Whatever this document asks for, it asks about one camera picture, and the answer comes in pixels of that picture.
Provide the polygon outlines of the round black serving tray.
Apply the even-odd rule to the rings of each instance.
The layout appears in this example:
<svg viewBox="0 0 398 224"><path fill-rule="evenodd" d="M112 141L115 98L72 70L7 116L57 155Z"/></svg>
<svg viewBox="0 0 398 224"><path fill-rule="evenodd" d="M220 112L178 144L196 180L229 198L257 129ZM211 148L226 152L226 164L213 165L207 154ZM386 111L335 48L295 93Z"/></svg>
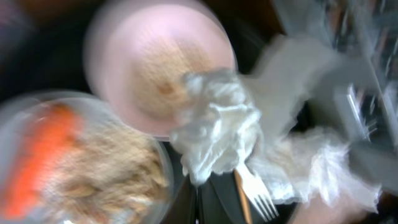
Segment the round black serving tray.
<svg viewBox="0 0 398 224"><path fill-rule="evenodd" d="M271 1L207 1L232 40L242 72L259 55L254 45L282 32ZM102 1L2 1L1 100L42 90L89 92L82 64L83 38ZM168 149L177 201L166 223L242 223L231 174L214 175L204 186L189 186L179 156Z"/></svg>

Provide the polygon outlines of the rice crumbs in bowl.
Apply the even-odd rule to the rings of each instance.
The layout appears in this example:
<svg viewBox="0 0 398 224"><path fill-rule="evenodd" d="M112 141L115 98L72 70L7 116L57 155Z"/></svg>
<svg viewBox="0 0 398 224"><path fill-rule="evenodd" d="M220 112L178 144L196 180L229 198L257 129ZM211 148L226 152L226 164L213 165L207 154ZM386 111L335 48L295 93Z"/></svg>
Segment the rice crumbs in bowl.
<svg viewBox="0 0 398 224"><path fill-rule="evenodd" d="M187 107L191 99L183 76L212 66L208 54L194 42L156 40L143 48L131 81L132 100L148 115L165 119Z"/></svg>

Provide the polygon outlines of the white plastic fork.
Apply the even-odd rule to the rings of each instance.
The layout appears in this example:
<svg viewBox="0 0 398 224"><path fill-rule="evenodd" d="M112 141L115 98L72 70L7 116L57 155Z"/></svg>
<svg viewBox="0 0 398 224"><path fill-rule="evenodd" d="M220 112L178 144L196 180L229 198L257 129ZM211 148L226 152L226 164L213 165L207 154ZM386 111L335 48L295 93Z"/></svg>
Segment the white plastic fork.
<svg viewBox="0 0 398 224"><path fill-rule="evenodd" d="M236 170L241 176L244 193L262 219L265 222L269 222L277 218L279 213L261 178L258 175L253 174L243 163L240 163Z"/></svg>

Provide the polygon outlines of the orange carrot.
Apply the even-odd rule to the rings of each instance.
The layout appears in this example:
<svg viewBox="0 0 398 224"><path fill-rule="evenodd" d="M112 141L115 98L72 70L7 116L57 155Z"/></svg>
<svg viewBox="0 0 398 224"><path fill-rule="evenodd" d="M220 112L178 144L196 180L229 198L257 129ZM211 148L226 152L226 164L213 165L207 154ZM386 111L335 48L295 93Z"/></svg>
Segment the orange carrot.
<svg viewBox="0 0 398 224"><path fill-rule="evenodd" d="M81 116L61 103L40 111L39 117L29 123L3 193L4 218L22 219L35 208L57 159L68 149L81 124Z"/></svg>

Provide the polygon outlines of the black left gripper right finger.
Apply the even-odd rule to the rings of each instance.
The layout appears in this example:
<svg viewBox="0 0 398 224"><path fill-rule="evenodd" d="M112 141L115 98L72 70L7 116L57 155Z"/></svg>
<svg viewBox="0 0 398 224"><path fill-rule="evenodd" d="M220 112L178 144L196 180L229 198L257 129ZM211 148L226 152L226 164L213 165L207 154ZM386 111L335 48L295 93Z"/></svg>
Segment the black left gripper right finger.
<svg viewBox="0 0 398 224"><path fill-rule="evenodd" d="M198 188L198 222L244 224L234 174L215 175Z"/></svg>

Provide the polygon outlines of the white tissue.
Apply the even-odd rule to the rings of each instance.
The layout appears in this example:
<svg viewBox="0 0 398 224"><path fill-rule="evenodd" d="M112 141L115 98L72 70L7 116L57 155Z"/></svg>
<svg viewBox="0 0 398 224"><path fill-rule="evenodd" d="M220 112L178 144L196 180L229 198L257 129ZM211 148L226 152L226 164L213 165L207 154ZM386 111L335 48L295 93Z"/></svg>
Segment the white tissue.
<svg viewBox="0 0 398 224"><path fill-rule="evenodd" d="M273 144L261 141L246 164L278 205L320 197L335 207L348 197L360 208L376 212L381 186L351 172L348 153L348 144L334 131L314 128Z"/></svg>
<svg viewBox="0 0 398 224"><path fill-rule="evenodd" d="M261 136L261 112L233 70L188 73L182 78L192 101L169 134L193 185L242 164Z"/></svg>

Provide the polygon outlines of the pink bowl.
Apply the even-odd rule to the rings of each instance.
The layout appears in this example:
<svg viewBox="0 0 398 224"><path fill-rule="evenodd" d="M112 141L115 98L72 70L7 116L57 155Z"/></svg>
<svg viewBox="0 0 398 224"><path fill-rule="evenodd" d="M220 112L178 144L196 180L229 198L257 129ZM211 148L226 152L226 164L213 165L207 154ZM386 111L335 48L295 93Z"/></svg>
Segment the pink bowl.
<svg viewBox="0 0 398 224"><path fill-rule="evenodd" d="M237 67L223 26L198 1L108 1L89 26L83 64L91 90L126 124L162 139L192 103L186 73Z"/></svg>

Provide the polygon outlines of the grey plate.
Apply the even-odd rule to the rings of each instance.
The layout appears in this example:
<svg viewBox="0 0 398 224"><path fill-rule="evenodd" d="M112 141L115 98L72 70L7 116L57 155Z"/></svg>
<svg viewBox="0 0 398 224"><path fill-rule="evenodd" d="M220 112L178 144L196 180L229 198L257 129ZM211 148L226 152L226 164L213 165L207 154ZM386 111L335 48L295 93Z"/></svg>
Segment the grey plate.
<svg viewBox="0 0 398 224"><path fill-rule="evenodd" d="M2 223L160 223L173 181L162 145L93 95L1 105Z"/></svg>

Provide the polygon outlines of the wooden chopstick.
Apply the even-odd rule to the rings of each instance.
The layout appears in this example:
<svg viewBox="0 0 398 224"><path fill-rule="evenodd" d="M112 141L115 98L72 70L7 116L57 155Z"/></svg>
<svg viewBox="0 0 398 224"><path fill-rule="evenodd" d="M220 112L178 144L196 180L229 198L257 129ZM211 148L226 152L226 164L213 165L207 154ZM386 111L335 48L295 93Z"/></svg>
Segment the wooden chopstick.
<svg viewBox="0 0 398 224"><path fill-rule="evenodd" d="M239 194L240 204L246 224L252 224L251 209L243 190L242 179L237 170L234 170L234 179Z"/></svg>

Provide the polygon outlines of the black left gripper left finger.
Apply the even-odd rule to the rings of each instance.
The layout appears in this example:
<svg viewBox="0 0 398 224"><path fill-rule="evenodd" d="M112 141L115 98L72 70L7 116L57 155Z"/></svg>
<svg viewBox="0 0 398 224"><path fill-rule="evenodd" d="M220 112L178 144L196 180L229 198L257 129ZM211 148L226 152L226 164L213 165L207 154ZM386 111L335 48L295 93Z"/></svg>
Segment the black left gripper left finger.
<svg viewBox="0 0 398 224"><path fill-rule="evenodd" d="M186 177L160 224L196 224L197 189Z"/></svg>

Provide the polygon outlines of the peanut shells and rice scraps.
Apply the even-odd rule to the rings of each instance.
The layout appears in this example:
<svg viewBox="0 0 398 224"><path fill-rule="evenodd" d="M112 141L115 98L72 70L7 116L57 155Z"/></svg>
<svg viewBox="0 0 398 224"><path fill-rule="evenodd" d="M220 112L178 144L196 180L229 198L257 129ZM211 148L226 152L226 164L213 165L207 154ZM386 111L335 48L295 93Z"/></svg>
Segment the peanut shells and rice scraps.
<svg viewBox="0 0 398 224"><path fill-rule="evenodd" d="M117 123L72 141L41 191L44 223L142 223L169 199L154 139Z"/></svg>

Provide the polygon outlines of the grey dishwasher rack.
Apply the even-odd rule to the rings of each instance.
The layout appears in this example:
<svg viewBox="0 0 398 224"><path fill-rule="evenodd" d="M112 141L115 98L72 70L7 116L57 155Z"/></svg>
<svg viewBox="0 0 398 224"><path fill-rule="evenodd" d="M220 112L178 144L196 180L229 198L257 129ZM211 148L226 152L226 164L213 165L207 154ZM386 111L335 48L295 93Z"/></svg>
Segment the grey dishwasher rack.
<svg viewBox="0 0 398 224"><path fill-rule="evenodd" d="M288 34L301 32L341 53L309 102L314 120L353 143L353 167L397 193L397 2L273 1Z"/></svg>

